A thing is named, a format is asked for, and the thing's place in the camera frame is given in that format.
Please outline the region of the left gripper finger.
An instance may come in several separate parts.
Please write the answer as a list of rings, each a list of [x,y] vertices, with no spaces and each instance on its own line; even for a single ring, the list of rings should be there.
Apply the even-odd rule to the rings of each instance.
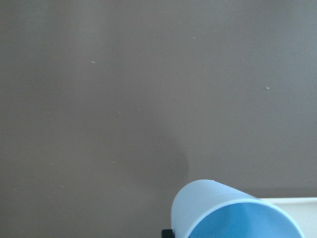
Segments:
[[[161,231],[161,238],[174,238],[172,229],[164,229]]]

